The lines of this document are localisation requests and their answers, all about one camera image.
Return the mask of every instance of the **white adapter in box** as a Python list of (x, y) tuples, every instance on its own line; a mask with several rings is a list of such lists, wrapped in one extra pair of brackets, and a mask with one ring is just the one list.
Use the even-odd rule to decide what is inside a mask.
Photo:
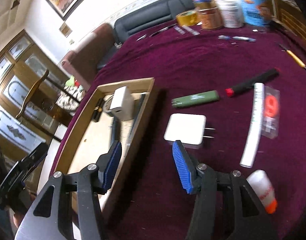
[(180, 140), (184, 147), (198, 149), (203, 142), (206, 116), (199, 114), (172, 114), (164, 139), (172, 144)]
[(127, 87), (115, 90), (110, 110), (120, 121), (133, 119), (134, 98)]

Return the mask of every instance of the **orange cap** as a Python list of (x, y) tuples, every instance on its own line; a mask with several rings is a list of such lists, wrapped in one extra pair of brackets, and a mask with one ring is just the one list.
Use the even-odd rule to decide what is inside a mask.
[(273, 214), (277, 208), (277, 201), (274, 199), (269, 205), (265, 207), (265, 210), (269, 214)]

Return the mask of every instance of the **purple tablecloth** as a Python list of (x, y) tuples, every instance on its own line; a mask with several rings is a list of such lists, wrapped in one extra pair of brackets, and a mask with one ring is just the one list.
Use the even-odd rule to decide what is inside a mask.
[[(98, 85), (122, 80), (154, 77), (164, 96), (147, 128), (134, 168), (122, 191), (110, 223), (117, 239), (184, 239), (194, 206), (194, 195), (182, 189), (172, 157), (172, 147), (164, 132), (173, 113), (203, 114), (207, 126), (216, 128), (205, 135), (203, 147), (188, 149), (216, 171), (240, 170), (247, 177), (265, 170), (276, 193), (277, 211), (271, 215), (279, 236), (283, 237), (300, 217), (306, 204), (306, 71), (274, 42), (290, 48), (306, 63), (306, 55), (278, 32), (253, 32), (251, 27), (200, 31), (193, 36), (173, 28), (152, 38), (136, 41), (163, 26), (142, 31), (129, 38), (112, 61), (96, 76), (92, 87), (73, 118), (73, 123)], [(218, 40), (218, 35), (247, 36), (256, 42)], [(224, 89), (278, 67), (281, 74), (268, 83), (280, 90), (280, 127), (275, 139), (261, 137), (251, 169), (239, 165), (250, 125), (253, 91), (227, 98)], [(174, 109), (171, 99), (217, 90), (219, 102)]]

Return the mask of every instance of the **yellow tape roll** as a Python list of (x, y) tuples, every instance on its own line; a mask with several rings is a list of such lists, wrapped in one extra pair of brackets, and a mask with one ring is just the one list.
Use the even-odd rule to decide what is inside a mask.
[(199, 23), (197, 13), (193, 10), (182, 12), (176, 16), (177, 22), (180, 26), (192, 26)]

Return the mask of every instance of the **black leather couch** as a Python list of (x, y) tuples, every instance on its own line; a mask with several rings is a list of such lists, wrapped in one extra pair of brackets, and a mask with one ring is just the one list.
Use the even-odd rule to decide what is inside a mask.
[[(174, 20), (179, 13), (191, 9), (194, 9), (192, 0), (158, 0), (146, 5), (117, 19), (114, 25), (115, 41), (117, 44), (123, 44), (130, 36)], [(118, 48), (113, 46), (97, 65), (97, 71), (101, 70), (117, 51)]]

